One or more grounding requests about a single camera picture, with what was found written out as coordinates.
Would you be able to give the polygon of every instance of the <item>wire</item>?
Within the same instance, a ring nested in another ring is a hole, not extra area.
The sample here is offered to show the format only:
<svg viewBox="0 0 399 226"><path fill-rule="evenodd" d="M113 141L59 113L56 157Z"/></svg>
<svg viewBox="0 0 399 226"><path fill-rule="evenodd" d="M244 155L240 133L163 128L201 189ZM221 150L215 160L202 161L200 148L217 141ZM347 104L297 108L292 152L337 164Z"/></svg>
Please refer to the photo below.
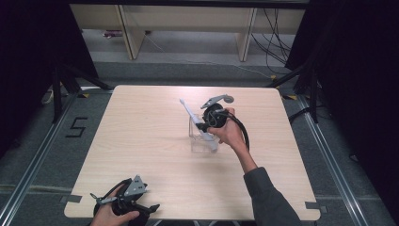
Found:
<svg viewBox="0 0 399 226"><path fill-rule="evenodd" d="M302 110L296 112L294 115L288 117L288 120L289 120L290 124L292 124L292 123L294 122L294 120L295 120L298 116L300 116L300 115L302 115L302 114L304 114L304 113L310 112L310 111L311 111L311 108L310 108L310 107L305 107L305 108L303 108Z"/></svg>
<svg viewBox="0 0 399 226"><path fill-rule="evenodd" d="M284 61L283 59L281 59L279 56L277 56L276 54L270 52L270 51L268 50L268 48L266 48L266 47L264 47L263 45L261 45L261 44L255 39L255 37L253 36L253 34L252 34L251 36L252 36L252 38L255 40L256 44L257 44L263 51L266 52L266 67L270 70L270 72L272 72L272 73L278 73L278 72L275 72L273 69L270 68L269 63L268 63L268 60L267 60L267 55L271 55L273 58L275 58L276 60L278 60L278 61L279 61L280 63L282 63L282 64L285 64L285 61Z"/></svg>
<svg viewBox="0 0 399 226"><path fill-rule="evenodd" d="M286 53L286 51L291 51L291 48L287 44L285 44L281 40L281 38L279 37L279 23L278 23L279 10L277 8L275 8L274 11L275 11L275 21L274 21L274 25L273 25L271 20L270 20L270 18L269 18L269 16L267 15L266 10L263 9L264 15L265 15L265 17L266 17L266 19L267 19L267 21L268 21L268 23L269 23L269 25L270 25L270 27L272 29L272 36L271 36L270 40L264 34L263 34L263 37L268 41L267 50L270 48L270 45L272 45L272 44L277 46L277 47L279 47L279 49L281 50L281 54L282 54L283 59L278 58L278 60L279 61L283 61L283 64L286 64L287 63L286 61L287 61L287 58L288 58L288 54ZM273 43L273 38L274 37L276 37L276 39L278 40L279 45L276 45L276 44ZM267 55L269 53L270 53L270 51L266 52L266 65L268 65Z"/></svg>
<svg viewBox="0 0 399 226"><path fill-rule="evenodd" d="M246 146L247 146L247 148L248 148L248 150L249 150L249 137L248 137L248 133L247 133L247 129L246 129L246 127L244 126L244 124L242 123L242 122L240 122L232 113L228 113L228 114L223 114L222 112L215 112L215 115L218 115L218 116L224 116L224 117L227 117L227 118L230 118L231 120L233 120L235 123L237 123L237 125L240 127L240 129L241 129L241 131L243 132L243 136L244 136L244 139L245 139L245 141L246 141Z"/></svg>
<svg viewBox="0 0 399 226"><path fill-rule="evenodd" d="M150 39L150 37L148 37L147 35L144 35L144 36L146 37L146 39L148 39L150 42L152 42L152 44L156 48L158 48L163 53L165 53L165 50L163 48L159 47L159 45L157 45L155 43L155 41ZM168 57L168 58L171 59L171 60L177 61L177 62L188 62L188 63L194 63L194 64L213 64L213 65L233 66L233 67L238 68L240 70L247 71L247 72L250 72L250 73L257 73L257 74L260 74L263 77L271 79L271 76L268 76L268 75L266 75L264 73L261 73L261 72L258 72L258 71L253 71L253 70L250 70L250 69L246 69L246 68L243 68L243 67L240 67L240 66L237 66L237 65L233 65L233 64L221 64L221 63L215 63L215 62L212 62L212 61L192 61L192 60L187 60L187 59L176 59L176 58L172 58L172 57Z"/></svg>
<svg viewBox="0 0 399 226"><path fill-rule="evenodd" d="M104 196L102 196L101 198L97 198L93 193L90 193L90 196L93 197L94 199L103 200L103 199L107 198L107 197L108 197L115 189L117 189L119 186L121 186L121 185L126 185L126 184L129 183L130 181L132 181L132 179L126 179L126 180L123 180L123 181L119 182L117 185L115 185L114 187L112 187L112 188L108 191L108 193L106 193L106 194L105 194Z"/></svg>

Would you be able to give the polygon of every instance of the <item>hand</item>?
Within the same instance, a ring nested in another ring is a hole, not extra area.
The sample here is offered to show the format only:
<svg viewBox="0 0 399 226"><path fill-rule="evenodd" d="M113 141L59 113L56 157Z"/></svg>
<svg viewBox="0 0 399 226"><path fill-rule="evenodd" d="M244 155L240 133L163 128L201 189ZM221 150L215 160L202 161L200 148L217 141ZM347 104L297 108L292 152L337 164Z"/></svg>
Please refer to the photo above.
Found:
<svg viewBox="0 0 399 226"><path fill-rule="evenodd" d="M230 114L235 115L234 108L226 107ZM209 127L208 133L216 135L220 138L219 143L226 143L232 147L233 150L247 151L246 143L244 141L243 133L240 127L230 118L227 118L226 123L221 128Z"/></svg>
<svg viewBox="0 0 399 226"><path fill-rule="evenodd" d="M117 191L122 187L119 186L115 189L109 197L115 197L117 195ZM100 206L97 211L96 216L94 216L93 221L90 226L120 226L121 224L137 218L140 215L138 211L132 211L125 215L116 216L112 211L112 203L107 203L105 205Z"/></svg>
<svg viewBox="0 0 399 226"><path fill-rule="evenodd" d="M234 108L226 107L230 114L235 114ZM258 168L249 149L244 141L243 132L240 126L230 118L227 118L226 123L221 128L209 127L208 133L216 135L220 138L219 143L226 143L231 146L240 160L244 173Z"/></svg>

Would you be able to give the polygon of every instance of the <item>fingers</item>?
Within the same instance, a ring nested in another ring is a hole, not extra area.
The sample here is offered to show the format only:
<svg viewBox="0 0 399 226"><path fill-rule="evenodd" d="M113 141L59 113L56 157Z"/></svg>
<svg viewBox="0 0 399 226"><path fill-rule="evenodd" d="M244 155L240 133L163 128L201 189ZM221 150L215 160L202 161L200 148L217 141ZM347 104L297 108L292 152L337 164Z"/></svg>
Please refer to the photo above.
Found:
<svg viewBox="0 0 399 226"><path fill-rule="evenodd" d="M234 108L232 108L232 107L226 107L225 109L228 110L229 113L235 115L235 109L234 109Z"/></svg>
<svg viewBox="0 0 399 226"><path fill-rule="evenodd" d="M210 133L210 134L215 134L216 133L216 131L217 131L217 128L214 128L214 127L208 127L208 129L206 130L208 133Z"/></svg>
<svg viewBox="0 0 399 226"><path fill-rule="evenodd" d="M118 218L119 218L120 224L122 224L124 222L129 221L129 220L137 218L139 215L140 215L140 213L138 211L132 211L132 212L129 212L129 213L125 214L125 215L118 216Z"/></svg>
<svg viewBox="0 0 399 226"><path fill-rule="evenodd" d="M107 198L117 196L117 192L118 192L118 191L120 190L120 188L123 187L123 186L124 186L124 185L118 186L114 191L112 191L111 194L109 194L109 196L108 196Z"/></svg>

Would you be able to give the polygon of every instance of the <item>sleeve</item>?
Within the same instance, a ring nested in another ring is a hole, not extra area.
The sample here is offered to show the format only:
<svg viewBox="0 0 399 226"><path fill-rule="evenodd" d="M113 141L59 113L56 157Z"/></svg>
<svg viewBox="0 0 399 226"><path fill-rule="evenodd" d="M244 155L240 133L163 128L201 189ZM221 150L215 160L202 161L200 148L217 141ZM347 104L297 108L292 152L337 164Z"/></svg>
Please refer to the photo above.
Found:
<svg viewBox="0 0 399 226"><path fill-rule="evenodd" d="M257 226L302 225L290 203L273 186L264 168L244 175Z"/></svg>

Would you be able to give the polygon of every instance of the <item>gray carpet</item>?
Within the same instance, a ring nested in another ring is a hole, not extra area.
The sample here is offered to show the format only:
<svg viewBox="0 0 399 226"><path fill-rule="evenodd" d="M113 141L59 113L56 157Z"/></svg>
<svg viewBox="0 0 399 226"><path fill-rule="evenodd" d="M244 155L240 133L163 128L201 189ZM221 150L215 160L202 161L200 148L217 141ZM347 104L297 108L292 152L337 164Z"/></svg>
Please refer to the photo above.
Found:
<svg viewBox="0 0 399 226"><path fill-rule="evenodd" d="M266 76L274 74L267 67L245 67L245 69L266 75L263 76L233 66L221 65L96 63L96 68L102 81L112 86L131 84L263 87L271 82L271 79ZM288 72L282 68L272 68L272 70L280 73ZM79 80L79 82L82 86L91 86L86 81ZM281 94L292 94L294 83L295 79L281 85L279 88ZM98 91L92 92L87 98L77 98L74 101L56 136L55 143L11 225L86 225L89 223L88 218L66 218L63 214L65 203L60 200L72 191L110 96ZM283 103L288 116L300 109L298 101L283 100ZM20 137L21 146L9 150L0 160L0 204L5 204L12 187L19 182L30 159L44 139L53 119L52 110L52 105L38 108L37 114ZM350 148L345 143L334 120L328 115L327 109L319 108L318 114L319 126L348 183L359 199L370 225L394 225L361 166L348 158ZM84 126L86 129L81 137L67 137L79 134L79 131L71 129L76 117L87 118L75 124ZM317 225L353 225L304 117L298 117L292 124L292 128L316 199L327 209L326 213L322 213ZM207 225L209 221L200 221L199 224ZM217 225L231 225L231 223L219 222Z"/></svg>

